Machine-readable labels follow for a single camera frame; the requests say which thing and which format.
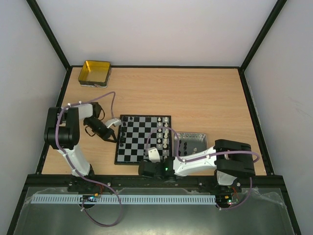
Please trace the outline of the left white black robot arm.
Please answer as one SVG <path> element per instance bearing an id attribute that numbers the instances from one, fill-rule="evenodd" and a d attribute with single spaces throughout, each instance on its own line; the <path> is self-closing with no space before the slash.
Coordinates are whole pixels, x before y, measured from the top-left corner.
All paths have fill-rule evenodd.
<path id="1" fill-rule="evenodd" d="M 104 110 L 97 102 L 51 107 L 47 113 L 44 141 L 56 149 L 71 168 L 76 177 L 88 176 L 93 172 L 80 146 L 80 120 L 85 128 L 90 128 L 91 136 L 97 135 L 104 141 L 117 142 L 112 126 L 121 125 L 121 120 L 113 117 L 103 123 L 99 118 Z"/>

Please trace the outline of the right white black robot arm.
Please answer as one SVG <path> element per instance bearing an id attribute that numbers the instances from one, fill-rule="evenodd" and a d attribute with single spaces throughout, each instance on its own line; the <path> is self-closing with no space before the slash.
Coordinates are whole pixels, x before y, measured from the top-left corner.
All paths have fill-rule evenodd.
<path id="1" fill-rule="evenodd" d="M 254 164 L 259 159 L 260 155 L 251 151 L 249 144 L 220 139 L 202 152 L 168 157 L 165 160 L 160 159 L 155 147 L 149 148 L 148 159 L 139 163 L 138 173 L 145 177 L 169 179 L 212 169 L 215 175 L 213 186 L 223 192 L 236 179 L 255 176 Z"/>

